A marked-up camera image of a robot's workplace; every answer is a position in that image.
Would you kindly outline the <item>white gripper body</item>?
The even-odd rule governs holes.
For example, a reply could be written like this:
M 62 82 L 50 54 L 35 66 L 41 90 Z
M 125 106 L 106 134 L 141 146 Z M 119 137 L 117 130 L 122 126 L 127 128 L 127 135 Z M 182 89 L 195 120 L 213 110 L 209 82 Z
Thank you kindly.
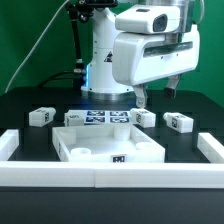
M 199 45 L 196 25 L 179 43 L 167 43 L 164 34 L 120 33 L 113 47 L 112 75 L 118 83 L 136 86 L 194 70 Z

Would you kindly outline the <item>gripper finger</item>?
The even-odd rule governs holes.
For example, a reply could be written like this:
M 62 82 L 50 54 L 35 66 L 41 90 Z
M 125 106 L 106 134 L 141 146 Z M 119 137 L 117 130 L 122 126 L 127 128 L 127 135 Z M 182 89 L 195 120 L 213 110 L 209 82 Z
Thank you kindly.
M 173 99 L 176 97 L 176 89 L 181 81 L 181 74 L 173 75 L 168 78 L 168 83 L 164 88 L 166 98 Z
M 139 84 L 133 87 L 136 95 L 136 106 L 138 108 L 145 108 L 147 104 L 147 91 L 145 84 Z

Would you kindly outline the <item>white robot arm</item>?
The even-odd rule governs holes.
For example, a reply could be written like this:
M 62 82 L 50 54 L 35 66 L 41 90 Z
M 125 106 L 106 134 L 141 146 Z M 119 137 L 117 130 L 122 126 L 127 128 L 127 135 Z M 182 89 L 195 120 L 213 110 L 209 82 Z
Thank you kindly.
M 173 98 L 181 75 L 196 68 L 200 36 L 195 0 L 85 0 L 93 10 L 93 53 L 82 91 L 102 100 L 136 94 L 147 105 L 147 84 L 167 78 Z

